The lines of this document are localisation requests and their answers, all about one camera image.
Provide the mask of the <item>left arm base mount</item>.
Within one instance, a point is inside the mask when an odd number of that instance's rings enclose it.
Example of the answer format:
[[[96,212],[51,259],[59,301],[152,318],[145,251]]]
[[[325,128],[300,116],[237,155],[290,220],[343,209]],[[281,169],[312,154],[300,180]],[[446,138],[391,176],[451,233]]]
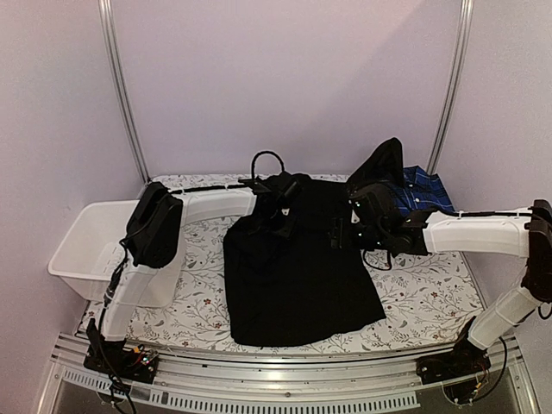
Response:
[[[115,343],[89,347],[84,367],[122,380],[153,384],[159,365],[159,354],[142,345],[125,348]]]

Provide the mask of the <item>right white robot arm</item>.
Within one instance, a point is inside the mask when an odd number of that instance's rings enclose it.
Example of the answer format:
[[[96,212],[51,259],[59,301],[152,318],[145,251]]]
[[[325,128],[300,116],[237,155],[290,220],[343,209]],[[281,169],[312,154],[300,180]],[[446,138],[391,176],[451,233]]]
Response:
[[[454,376],[465,375],[478,364],[480,353],[551,301],[551,206],[542,199],[512,211],[427,209],[407,216],[391,205],[355,202],[348,216],[331,220],[329,239],[333,248],[383,249],[392,256],[469,252],[526,260],[518,285],[463,329],[445,363]]]

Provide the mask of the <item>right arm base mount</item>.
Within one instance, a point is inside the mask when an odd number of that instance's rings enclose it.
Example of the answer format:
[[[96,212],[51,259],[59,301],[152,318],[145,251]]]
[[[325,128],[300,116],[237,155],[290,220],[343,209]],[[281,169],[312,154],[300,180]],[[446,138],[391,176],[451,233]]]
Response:
[[[416,360],[416,374],[424,385],[482,373],[490,367],[486,351],[475,347],[468,340],[457,342],[448,352]]]

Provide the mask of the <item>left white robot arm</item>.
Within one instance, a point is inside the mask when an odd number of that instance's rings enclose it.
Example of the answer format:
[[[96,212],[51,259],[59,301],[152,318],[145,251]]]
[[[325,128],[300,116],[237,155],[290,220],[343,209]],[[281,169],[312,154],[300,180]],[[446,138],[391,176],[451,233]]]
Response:
[[[293,226],[288,210],[300,191],[301,185],[291,175],[278,176],[273,182],[242,179],[233,185],[177,191],[160,182],[150,184],[119,241],[123,257],[110,276],[102,311],[86,328],[96,347],[96,362],[110,374],[128,367],[128,356],[119,349],[127,325],[147,286],[179,254],[182,227],[221,216],[250,216],[254,229],[287,237]]]

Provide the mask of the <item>black long sleeve shirt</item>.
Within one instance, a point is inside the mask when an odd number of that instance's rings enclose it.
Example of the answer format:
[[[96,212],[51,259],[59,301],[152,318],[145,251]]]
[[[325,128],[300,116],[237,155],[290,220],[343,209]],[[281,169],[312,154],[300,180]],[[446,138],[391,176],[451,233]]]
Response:
[[[224,291],[232,339],[252,347],[297,347],[357,331],[386,314],[359,249],[332,249],[330,222],[351,211],[346,185],[305,173],[291,204],[290,238],[239,218],[223,238]]]

